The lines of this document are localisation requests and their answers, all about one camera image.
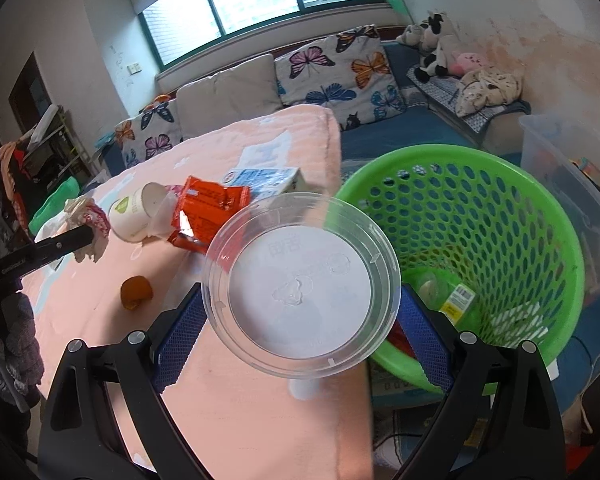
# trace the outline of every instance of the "green basket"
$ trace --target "green basket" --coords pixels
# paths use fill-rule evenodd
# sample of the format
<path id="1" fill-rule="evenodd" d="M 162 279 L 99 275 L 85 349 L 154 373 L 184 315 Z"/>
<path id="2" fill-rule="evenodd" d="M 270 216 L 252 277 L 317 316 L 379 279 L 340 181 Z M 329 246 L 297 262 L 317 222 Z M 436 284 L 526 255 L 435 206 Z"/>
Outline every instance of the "green basket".
<path id="1" fill-rule="evenodd" d="M 411 146 L 361 168 L 337 198 L 385 232 L 403 282 L 432 271 L 477 293 L 458 330 L 506 347 L 530 339 L 545 363 L 566 345 L 584 296 L 580 243 L 556 199 L 525 171 L 471 148 Z M 372 357 L 397 377 L 438 390 L 391 343 Z"/>

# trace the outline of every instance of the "window frame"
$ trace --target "window frame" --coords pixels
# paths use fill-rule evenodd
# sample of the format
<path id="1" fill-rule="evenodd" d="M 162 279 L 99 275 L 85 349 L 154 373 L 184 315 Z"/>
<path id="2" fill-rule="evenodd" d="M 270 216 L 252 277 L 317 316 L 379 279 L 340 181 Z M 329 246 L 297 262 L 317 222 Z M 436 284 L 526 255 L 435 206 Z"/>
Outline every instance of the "window frame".
<path id="1" fill-rule="evenodd" d="M 245 34 L 246 32 L 250 32 L 257 28 L 266 27 L 267 25 L 271 25 L 272 23 L 282 22 L 283 20 L 288 20 L 289 18 L 295 18 L 297 16 L 306 16 L 308 14 L 313 14 L 314 12 L 320 12 L 322 10 L 330 10 L 330 9 L 341 9 L 343 7 L 355 7 L 360 5 L 370 5 L 370 4 L 383 4 L 386 0 L 344 0 L 340 2 L 330 2 L 328 4 L 320 4 L 314 6 L 305 6 L 303 0 L 296 0 L 298 3 L 298 9 L 296 12 L 290 12 L 288 14 L 283 14 L 282 16 L 277 16 L 275 18 L 271 18 L 269 20 L 265 20 L 264 22 L 254 23 L 249 27 L 241 28 L 229 34 L 225 33 L 224 26 L 222 25 L 222 21 L 220 19 L 220 15 L 218 14 L 218 10 L 216 9 L 216 4 L 214 0 L 207 0 L 209 7 L 211 8 L 211 12 L 216 19 L 216 24 L 218 25 L 218 30 L 220 31 L 220 37 L 215 40 L 209 41 L 208 43 L 202 44 L 193 50 L 190 50 L 186 54 L 174 59 L 173 61 L 164 64 L 162 62 L 162 58 L 160 57 L 160 52 L 158 51 L 158 47 L 155 44 L 154 37 L 151 35 L 151 30 L 149 30 L 149 26 L 146 22 L 146 18 L 144 17 L 144 12 L 140 12 L 138 14 L 138 19 L 140 21 L 140 25 L 142 27 L 142 31 L 144 32 L 144 36 L 149 44 L 149 48 L 154 55 L 155 61 L 158 64 L 158 68 L 160 72 L 164 72 L 176 66 L 178 63 L 183 62 L 191 56 L 195 56 L 200 52 L 220 44 L 224 41 L 230 40 L 231 38 L 235 38 L 236 36 L 240 36 L 241 34 Z"/>

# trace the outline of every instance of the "butterfly pillow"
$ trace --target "butterfly pillow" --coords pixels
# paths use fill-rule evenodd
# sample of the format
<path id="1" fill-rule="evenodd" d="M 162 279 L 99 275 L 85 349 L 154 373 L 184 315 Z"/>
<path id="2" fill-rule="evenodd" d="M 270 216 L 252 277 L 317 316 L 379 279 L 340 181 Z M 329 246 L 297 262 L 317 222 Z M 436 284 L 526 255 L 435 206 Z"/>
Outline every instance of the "butterfly pillow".
<path id="1" fill-rule="evenodd" d="M 115 140 L 127 169 L 170 150 L 182 142 L 175 101 L 156 98 L 141 114 L 116 126 Z"/>
<path id="2" fill-rule="evenodd" d="M 283 104 L 328 107 L 342 130 L 406 110 L 373 25 L 333 34 L 279 57 L 276 77 Z"/>

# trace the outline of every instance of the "white wall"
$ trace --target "white wall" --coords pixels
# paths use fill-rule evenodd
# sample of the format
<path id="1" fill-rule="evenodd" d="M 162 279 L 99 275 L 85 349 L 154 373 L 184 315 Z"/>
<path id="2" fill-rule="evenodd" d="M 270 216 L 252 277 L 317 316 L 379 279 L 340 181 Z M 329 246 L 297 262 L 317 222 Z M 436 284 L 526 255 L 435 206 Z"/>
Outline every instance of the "white wall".
<path id="1" fill-rule="evenodd" d="M 126 116 L 100 57 L 83 0 L 7 0 L 0 10 L 0 140 L 20 129 L 8 97 L 34 52 L 52 101 L 68 110 L 85 147 Z"/>
<path id="2" fill-rule="evenodd" d="M 359 25 L 401 25 L 405 17 L 385 4 L 326 10 L 273 23 L 206 49 L 158 76 L 164 93 L 261 52 Z"/>
<path id="3" fill-rule="evenodd" d="M 122 100 L 134 116 L 158 94 L 158 65 L 129 0 L 84 0 L 100 55 Z M 130 75 L 127 66 L 139 63 L 142 72 Z"/>
<path id="4" fill-rule="evenodd" d="M 417 21 L 428 10 L 448 12 L 475 50 L 503 68 L 524 71 L 523 97 L 535 113 L 558 110 L 600 132 L 598 0 L 406 1 Z M 516 137 L 519 144 L 519 132 Z"/>

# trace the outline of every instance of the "metal screw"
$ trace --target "metal screw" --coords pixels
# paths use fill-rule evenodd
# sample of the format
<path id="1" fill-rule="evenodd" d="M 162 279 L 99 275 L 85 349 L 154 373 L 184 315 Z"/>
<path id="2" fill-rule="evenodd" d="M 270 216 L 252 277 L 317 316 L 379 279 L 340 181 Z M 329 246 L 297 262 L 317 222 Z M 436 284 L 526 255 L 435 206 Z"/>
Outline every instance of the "metal screw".
<path id="1" fill-rule="evenodd" d="M 460 334 L 460 341 L 467 343 L 468 345 L 475 345 L 478 341 L 478 338 L 473 332 L 462 332 Z"/>
<path id="2" fill-rule="evenodd" d="M 137 345 L 138 343 L 144 341 L 144 332 L 136 330 L 135 332 L 129 334 L 126 340 L 129 341 L 132 345 Z"/>
<path id="3" fill-rule="evenodd" d="M 66 349 L 69 352 L 77 352 L 80 348 L 82 348 L 82 341 L 80 341 L 79 339 L 69 341 L 69 344 L 66 346 Z"/>
<path id="4" fill-rule="evenodd" d="M 523 341 L 522 342 L 522 349 L 529 354 L 535 353 L 537 348 L 538 347 L 536 346 L 536 344 L 533 341 Z"/>

